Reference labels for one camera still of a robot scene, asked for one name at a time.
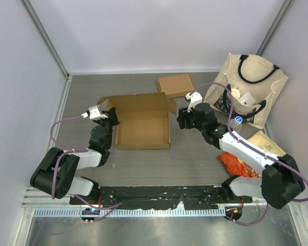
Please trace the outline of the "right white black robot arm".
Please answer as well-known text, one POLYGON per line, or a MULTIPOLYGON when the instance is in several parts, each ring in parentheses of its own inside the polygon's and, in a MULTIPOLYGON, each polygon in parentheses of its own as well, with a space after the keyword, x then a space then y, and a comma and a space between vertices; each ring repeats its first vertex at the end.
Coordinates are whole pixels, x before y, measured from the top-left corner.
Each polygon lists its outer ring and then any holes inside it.
POLYGON ((177 122, 180 129, 197 129, 204 140, 244 161, 260 175, 248 178, 234 175, 224 182, 222 198, 234 202, 240 196, 265 199, 275 209, 283 208, 305 189, 294 158, 265 152, 248 142, 227 125, 218 122, 213 109, 206 103, 193 108, 180 108, 177 122))

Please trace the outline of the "brown cardboard box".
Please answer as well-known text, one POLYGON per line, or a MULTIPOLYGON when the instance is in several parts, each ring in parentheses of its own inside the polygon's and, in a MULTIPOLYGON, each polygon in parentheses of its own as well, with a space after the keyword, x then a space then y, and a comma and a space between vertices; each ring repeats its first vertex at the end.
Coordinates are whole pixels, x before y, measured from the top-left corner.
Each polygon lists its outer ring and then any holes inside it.
POLYGON ((170 98, 184 97, 195 89, 190 74, 159 77, 158 86, 170 98))
POLYGON ((116 143, 119 150, 170 148, 170 114, 177 114, 177 103, 165 93, 102 96, 106 109, 115 108, 118 121, 116 143))

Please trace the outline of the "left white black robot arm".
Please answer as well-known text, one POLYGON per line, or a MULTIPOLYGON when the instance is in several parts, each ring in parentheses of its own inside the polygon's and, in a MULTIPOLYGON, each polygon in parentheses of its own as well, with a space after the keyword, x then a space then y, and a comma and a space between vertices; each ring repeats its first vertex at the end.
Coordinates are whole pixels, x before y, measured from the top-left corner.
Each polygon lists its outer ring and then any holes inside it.
POLYGON ((107 111, 100 106, 90 107, 77 117, 61 119, 52 125, 72 120, 90 119, 96 126, 91 130, 89 146, 86 148, 56 143, 48 150, 30 178, 30 185, 48 195, 52 199, 62 199, 66 195, 73 196, 87 204, 94 204, 100 197, 99 184, 86 177, 77 177, 78 170, 103 166, 110 155, 113 128, 119 125, 116 108, 107 111))

